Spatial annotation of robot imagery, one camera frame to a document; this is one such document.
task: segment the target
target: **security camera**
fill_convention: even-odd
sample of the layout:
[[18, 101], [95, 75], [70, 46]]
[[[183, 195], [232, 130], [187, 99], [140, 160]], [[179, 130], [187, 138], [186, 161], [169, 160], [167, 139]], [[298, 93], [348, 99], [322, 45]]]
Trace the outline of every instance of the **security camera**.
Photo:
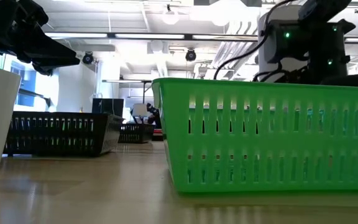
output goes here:
[[82, 58], [82, 62], [85, 65], [90, 65], [92, 64], [93, 60], [93, 52], [85, 52], [85, 56]]
[[188, 49], [187, 50], [187, 54], [186, 54], [186, 61], [188, 62], [192, 62], [196, 60], [196, 52], [194, 51], [194, 49]]

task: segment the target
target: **green basket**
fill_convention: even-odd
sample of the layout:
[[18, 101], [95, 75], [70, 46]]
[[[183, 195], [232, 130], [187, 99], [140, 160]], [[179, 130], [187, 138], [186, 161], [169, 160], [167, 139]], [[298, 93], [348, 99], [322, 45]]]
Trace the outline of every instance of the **green basket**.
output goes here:
[[154, 80], [180, 192], [358, 189], [358, 88]]

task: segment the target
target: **black basket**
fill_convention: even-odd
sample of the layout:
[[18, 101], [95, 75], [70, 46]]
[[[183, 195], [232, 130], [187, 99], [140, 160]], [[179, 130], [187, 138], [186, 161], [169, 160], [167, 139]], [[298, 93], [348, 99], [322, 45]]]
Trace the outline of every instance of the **black basket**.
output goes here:
[[153, 138], [152, 124], [122, 124], [119, 143], [147, 143]]
[[4, 154], [98, 156], [117, 148], [121, 124], [112, 114], [15, 111]]

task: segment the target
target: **table surface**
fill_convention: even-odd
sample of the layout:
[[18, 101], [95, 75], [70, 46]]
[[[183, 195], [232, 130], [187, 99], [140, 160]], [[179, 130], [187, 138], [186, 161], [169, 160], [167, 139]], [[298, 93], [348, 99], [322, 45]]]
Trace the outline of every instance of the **table surface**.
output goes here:
[[358, 223], [358, 192], [179, 195], [162, 143], [94, 159], [3, 158], [0, 223]]

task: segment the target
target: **black cable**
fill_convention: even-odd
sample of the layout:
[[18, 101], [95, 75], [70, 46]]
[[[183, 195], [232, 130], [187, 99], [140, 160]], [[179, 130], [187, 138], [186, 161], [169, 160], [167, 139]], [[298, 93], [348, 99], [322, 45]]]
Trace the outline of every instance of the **black cable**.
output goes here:
[[271, 8], [271, 10], [269, 10], [269, 12], [267, 13], [266, 15], [266, 18], [265, 18], [265, 30], [262, 30], [260, 35], [263, 36], [264, 38], [262, 39], [262, 41], [259, 42], [258, 45], [256, 45], [255, 48], [253, 48], [252, 50], [240, 55], [240, 56], [237, 56], [237, 57], [234, 57], [234, 58], [230, 58], [229, 60], [223, 62], [219, 67], [218, 69], [216, 70], [215, 72], [215, 75], [214, 75], [214, 80], [216, 80], [216, 77], [218, 76], [218, 73], [222, 70], [223, 67], [225, 67], [227, 64], [229, 64], [230, 62], [233, 62], [235, 60], [239, 60], [239, 59], [242, 59], [246, 56], [249, 56], [251, 54], [253, 54], [255, 51], [257, 51], [267, 40], [267, 36], [268, 36], [268, 32], [266, 31], [267, 30], [267, 27], [268, 27], [268, 24], [269, 24], [269, 18], [270, 18], [270, 15], [272, 15], [273, 11], [284, 5], [284, 4], [287, 4], [289, 2], [293, 2], [293, 1], [296, 1], [296, 0], [284, 0], [278, 4], [276, 4], [275, 6], [273, 6], [273, 8]]
[[277, 69], [274, 71], [270, 71], [270, 72], [261, 72], [258, 73], [254, 76], [254, 79], [252, 79], [253, 82], [257, 82], [258, 81], [258, 77], [260, 77], [261, 75], [270, 75], [271, 73], [275, 72], [275, 74], [277, 74], [277, 72], [282, 71], [283, 69], [283, 65], [281, 64], [281, 62], [278, 62], [277, 65]]
[[279, 73], [284, 73], [284, 75], [290, 74], [290, 72], [287, 70], [274, 71], [274, 72], [271, 72], [270, 74], [266, 75], [263, 79], [261, 79], [260, 82], [266, 82], [266, 80], [268, 80], [270, 77], [272, 77], [273, 75], [279, 74]]
[[253, 82], [257, 82], [257, 81], [258, 81], [258, 78], [259, 78], [261, 75], [268, 75], [270, 72], [274, 72], [274, 71], [257, 73], [257, 74], [255, 74], [255, 76], [254, 76], [254, 78], [252, 79], [252, 81], [253, 81]]

